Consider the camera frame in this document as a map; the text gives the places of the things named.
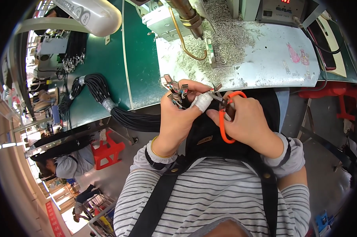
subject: red stool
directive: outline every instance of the red stool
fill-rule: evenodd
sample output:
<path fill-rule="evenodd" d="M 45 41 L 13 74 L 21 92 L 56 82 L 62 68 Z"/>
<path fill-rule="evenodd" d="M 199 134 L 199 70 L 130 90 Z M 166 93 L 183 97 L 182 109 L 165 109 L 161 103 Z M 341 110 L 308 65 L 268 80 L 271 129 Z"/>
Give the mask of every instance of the red stool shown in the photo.
<path fill-rule="evenodd" d="M 123 142 L 121 143 L 115 143 L 115 141 L 113 141 L 110 137 L 109 137 L 109 133 L 111 133 L 111 131 L 107 131 L 106 132 L 106 141 L 108 144 L 104 144 L 104 141 L 100 141 L 100 147 L 97 149 L 94 149 L 93 145 L 91 145 L 92 147 L 92 152 L 94 155 L 94 161 L 95 161 L 95 166 L 94 168 L 96 170 L 100 170 L 103 168 L 106 168 L 110 165 L 113 165 L 115 163 L 120 162 L 121 160 L 118 159 L 118 154 L 120 151 L 122 151 L 125 148 L 125 144 Z M 101 161 L 103 159 L 107 159 L 107 163 L 104 165 L 101 165 Z"/>
<path fill-rule="evenodd" d="M 355 116 L 350 113 L 356 109 L 357 103 L 357 84 L 346 82 L 328 82 L 319 91 L 301 91 L 298 93 L 302 98 L 321 98 L 323 96 L 339 97 L 340 113 L 337 118 L 355 120 Z"/>

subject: white pipe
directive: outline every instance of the white pipe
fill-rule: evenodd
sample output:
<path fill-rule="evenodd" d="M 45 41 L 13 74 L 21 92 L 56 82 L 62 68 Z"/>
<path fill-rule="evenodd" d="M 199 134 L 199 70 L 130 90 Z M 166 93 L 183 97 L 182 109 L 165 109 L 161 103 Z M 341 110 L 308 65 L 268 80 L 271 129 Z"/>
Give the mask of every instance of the white pipe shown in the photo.
<path fill-rule="evenodd" d="M 98 37 L 115 33 L 122 24 L 121 12 L 107 0 L 55 0 L 53 3 Z"/>

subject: tape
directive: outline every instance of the tape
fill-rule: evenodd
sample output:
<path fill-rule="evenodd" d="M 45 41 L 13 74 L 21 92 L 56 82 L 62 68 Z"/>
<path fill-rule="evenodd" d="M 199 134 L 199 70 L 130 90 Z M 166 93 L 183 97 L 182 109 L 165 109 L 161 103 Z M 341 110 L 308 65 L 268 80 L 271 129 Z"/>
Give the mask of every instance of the tape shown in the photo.
<path fill-rule="evenodd" d="M 209 92 L 205 92 L 195 97 L 194 101 L 190 105 L 190 108 L 197 106 L 202 112 L 205 112 L 212 100 L 213 98 L 209 95 Z"/>
<path fill-rule="evenodd" d="M 84 81 L 85 76 L 81 76 L 81 77 L 78 79 L 78 83 L 79 83 L 80 85 L 85 84 L 85 81 Z"/>
<path fill-rule="evenodd" d="M 114 103 L 111 98 L 106 98 L 103 102 L 102 102 L 102 106 L 105 107 L 105 109 L 107 111 L 111 111 L 114 107 L 118 106 L 118 103 Z"/>

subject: black apron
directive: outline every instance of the black apron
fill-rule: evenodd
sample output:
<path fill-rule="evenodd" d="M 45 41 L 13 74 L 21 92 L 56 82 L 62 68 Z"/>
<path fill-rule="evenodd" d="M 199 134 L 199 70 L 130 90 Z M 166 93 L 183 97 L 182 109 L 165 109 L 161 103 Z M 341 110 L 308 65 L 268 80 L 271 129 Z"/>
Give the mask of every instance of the black apron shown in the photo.
<path fill-rule="evenodd" d="M 259 89 L 244 92 L 247 97 L 259 100 L 268 126 L 272 131 L 278 132 L 280 108 L 274 90 Z M 218 109 L 218 102 L 213 101 L 209 108 Z M 289 152 L 286 153 L 284 160 L 289 159 L 290 146 L 288 146 L 287 151 Z M 152 161 L 147 150 L 145 154 L 151 164 Z M 186 139 L 185 154 L 185 156 L 179 156 L 176 162 L 160 177 L 129 237 L 151 237 L 165 210 L 178 175 L 184 173 L 196 160 L 202 157 L 239 160 L 254 169 L 261 179 L 263 207 L 268 227 L 271 236 L 276 236 L 278 202 L 276 177 L 273 170 L 262 161 L 260 154 L 238 141 L 233 144 L 224 142 L 219 127 L 205 113 L 193 123 Z"/>

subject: orange handle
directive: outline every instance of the orange handle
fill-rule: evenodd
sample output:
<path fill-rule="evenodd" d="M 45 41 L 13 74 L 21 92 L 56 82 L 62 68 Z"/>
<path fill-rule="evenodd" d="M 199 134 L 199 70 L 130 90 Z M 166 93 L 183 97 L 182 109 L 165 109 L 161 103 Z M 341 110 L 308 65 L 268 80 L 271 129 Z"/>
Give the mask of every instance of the orange handle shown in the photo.
<path fill-rule="evenodd" d="M 221 130 L 221 136 L 222 139 L 228 143 L 228 144 L 232 144 L 235 142 L 235 139 L 231 139 L 229 140 L 226 136 L 226 132 L 225 132 L 225 121 L 224 121 L 224 115 L 225 115 L 225 111 L 219 111 L 219 128 Z"/>
<path fill-rule="evenodd" d="M 247 96 L 246 96 L 246 94 L 245 93 L 243 93 L 243 92 L 241 92 L 241 91 L 234 91 L 233 93 L 231 93 L 231 94 L 229 94 L 228 95 L 228 97 L 230 98 L 229 100 L 228 100 L 228 103 L 232 103 L 232 97 L 234 97 L 234 96 L 241 96 L 241 97 L 243 97 L 243 98 L 247 98 Z"/>
<path fill-rule="evenodd" d="M 233 93 L 229 94 L 228 97 L 230 98 L 228 100 L 228 103 L 232 103 L 232 97 L 236 96 L 236 95 L 239 95 L 243 98 L 247 98 L 247 96 L 245 95 L 245 93 L 241 92 L 241 91 L 234 91 Z M 229 140 L 226 136 L 226 131 L 225 131 L 225 121 L 224 121 L 224 115 L 225 115 L 225 111 L 219 111 L 219 128 L 221 130 L 221 136 L 222 136 L 222 139 L 228 143 L 228 144 L 232 144 L 235 142 L 235 139 L 231 139 Z"/>

